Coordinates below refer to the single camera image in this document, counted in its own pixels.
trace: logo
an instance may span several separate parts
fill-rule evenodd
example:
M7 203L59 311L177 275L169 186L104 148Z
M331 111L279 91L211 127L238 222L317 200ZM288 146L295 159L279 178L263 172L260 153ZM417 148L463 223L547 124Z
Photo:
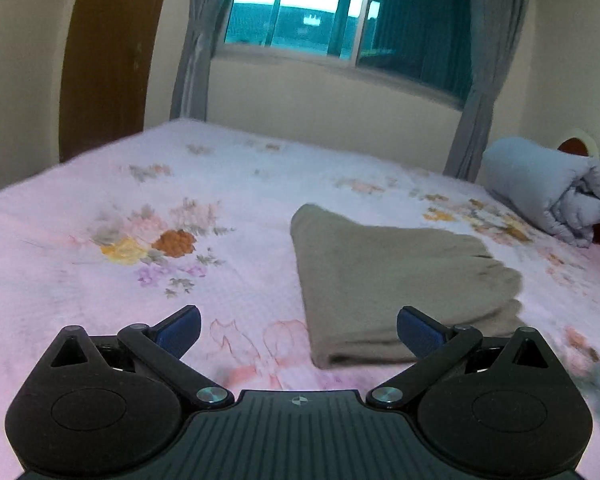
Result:
M302 406L303 404L306 404L311 401L309 399L307 399L306 397L297 396L297 397L294 397L293 399L291 399L291 402L294 403L296 406Z

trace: brown wooden door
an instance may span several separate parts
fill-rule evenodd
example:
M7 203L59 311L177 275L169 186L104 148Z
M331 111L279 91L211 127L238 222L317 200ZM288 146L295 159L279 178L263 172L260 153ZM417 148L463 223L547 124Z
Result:
M76 0L60 90L60 159L140 132L163 0Z

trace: white wall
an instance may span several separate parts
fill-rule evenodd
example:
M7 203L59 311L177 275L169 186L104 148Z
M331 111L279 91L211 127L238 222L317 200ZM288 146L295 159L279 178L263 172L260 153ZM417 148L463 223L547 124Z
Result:
M600 147L600 0L538 0L526 136L555 146L571 128Z
M58 94L52 93L66 2L0 0L0 187L55 162Z
M189 0L164 0L147 92L145 127L168 120ZM509 79L496 103L493 137L517 135L534 47L535 0ZM211 122L313 142L441 171L460 112L403 89L291 60L221 56L212 61Z

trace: floral bedsheet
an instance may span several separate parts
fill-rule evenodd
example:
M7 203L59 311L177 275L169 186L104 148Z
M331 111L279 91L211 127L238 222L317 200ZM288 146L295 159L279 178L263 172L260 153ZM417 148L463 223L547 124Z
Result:
M202 336L183 361L236 394L364 395L401 370L312 365L288 233L305 203L363 224L472 234L522 272L522 319L551 342L595 414L580 469L600 478L600 247L538 232L480 186L185 120L0 192L0 478L20 471L4 413L64 325L111 334L195 304Z

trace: silver bolt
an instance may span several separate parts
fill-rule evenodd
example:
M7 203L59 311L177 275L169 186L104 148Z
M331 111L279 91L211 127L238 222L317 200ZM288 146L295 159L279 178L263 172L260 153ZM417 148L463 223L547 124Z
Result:
M382 388L373 390L371 396L378 402L391 404L392 402L398 402L402 398L402 392L392 386L383 386Z
M198 390L196 397L202 402L207 404L215 404L216 402L222 402L229 396L229 392L224 388L218 388L217 386L207 386Z

